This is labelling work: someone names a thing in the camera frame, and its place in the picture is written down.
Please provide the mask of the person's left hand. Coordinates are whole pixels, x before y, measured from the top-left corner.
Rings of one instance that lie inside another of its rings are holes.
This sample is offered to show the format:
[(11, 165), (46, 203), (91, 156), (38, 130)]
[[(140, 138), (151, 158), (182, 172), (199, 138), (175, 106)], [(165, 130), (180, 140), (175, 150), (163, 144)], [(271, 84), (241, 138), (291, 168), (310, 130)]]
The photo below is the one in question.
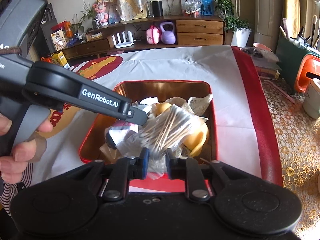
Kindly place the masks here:
[(47, 141), (44, 137), (33, 134), (33, 139), (17, 144), (10, 156), (1, 157), (1, 178), (5, 183), (16, 184), (30, 161), (38, 161), (46, 151)]

